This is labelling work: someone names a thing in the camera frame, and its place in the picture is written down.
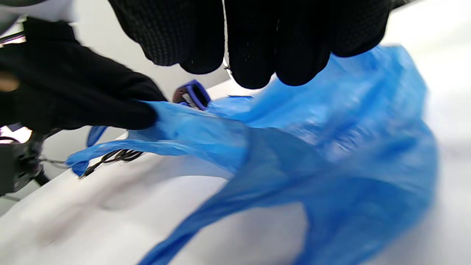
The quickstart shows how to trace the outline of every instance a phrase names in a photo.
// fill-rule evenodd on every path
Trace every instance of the black wire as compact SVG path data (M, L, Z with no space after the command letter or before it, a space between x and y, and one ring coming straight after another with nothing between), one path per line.
M144 152L134 151L134 150L127 150L127 149L119 149L113 152L110 152L104 155L101 160L94 164L93 166L89 166L85 173L83 173L82 177L86 177L92 174L101 164L109 164L116 161L124 161L130 162L138 157L140 157Z

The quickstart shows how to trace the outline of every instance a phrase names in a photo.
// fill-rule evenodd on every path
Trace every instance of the black glove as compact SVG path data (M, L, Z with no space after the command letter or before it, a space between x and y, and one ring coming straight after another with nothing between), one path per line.
M193 74L217 69L224 56L222 0L109 0L125 33L160 66ZM302 85L330 53L354 56L382 39L391 0L225 0L230 67L245 88L276 72Z
M38 133L105 125L144 129L157 114L146 101L166 101L147 76L81 46L65 22L28 19L27 41L0 49L0 70L20 86L0 92L0 125L20 122Z

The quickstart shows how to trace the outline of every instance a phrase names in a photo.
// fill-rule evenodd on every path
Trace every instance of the finger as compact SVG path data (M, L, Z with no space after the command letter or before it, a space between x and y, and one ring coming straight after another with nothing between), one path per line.
M329 5L329 43L335 55L354 56L379 44L386 31L390 0L332 0Z
M200 0L196 5L196 36L188 57L180 63L192 74L219 68L224 58L224 11L221 0Z
M270 0L225 5L232 76L245 88L262 88L275 72L276 5Z
M276 33L276 75L285 84L303 85L327 64L320 1L280 0Z
M124 32L159 66L184 61L195 41L197 0L109 0Z

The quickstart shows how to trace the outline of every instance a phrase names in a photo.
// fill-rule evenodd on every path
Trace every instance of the cable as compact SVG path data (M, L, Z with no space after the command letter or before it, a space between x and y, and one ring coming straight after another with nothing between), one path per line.
M60 169L69 169L68 166L65 165L65 161L60 161L60 160L53 160L53 159L48 159L44 155L42 157L38 158L40 162L46 162L49 163L51 166L60 168Z
M94 164L93 166L89 166L87 170L83 173L81 178L84 178L90 174L92 174L101 164L109 164L116 161L124 161L130 162L138 157L140 157L144 152L134 151L134 150L127 150L127 149L119 149L113 152L110 152L104 155L101 160Z

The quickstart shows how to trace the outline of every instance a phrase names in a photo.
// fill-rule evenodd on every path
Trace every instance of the white surface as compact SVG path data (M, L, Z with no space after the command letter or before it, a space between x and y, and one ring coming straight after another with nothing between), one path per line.
M426 220L370 264L471 263L470 15L468 0L426 0L391 16L385 42L409 50L430 89L426 121L439 142L441 175ZM232 81L210 92L238 94ZM0 218L0 264L135 264L224 185L190 175L224 174L196 158L153 154L104 166L81 182L66 172ZM301 249L303 217L299 205L230 216L203 229L172 264L290 264Z
M28 15L48 21L74 21L75 14L72 8L73 0L47 0L42 3L26 7L10 7L0 5L0 14Z

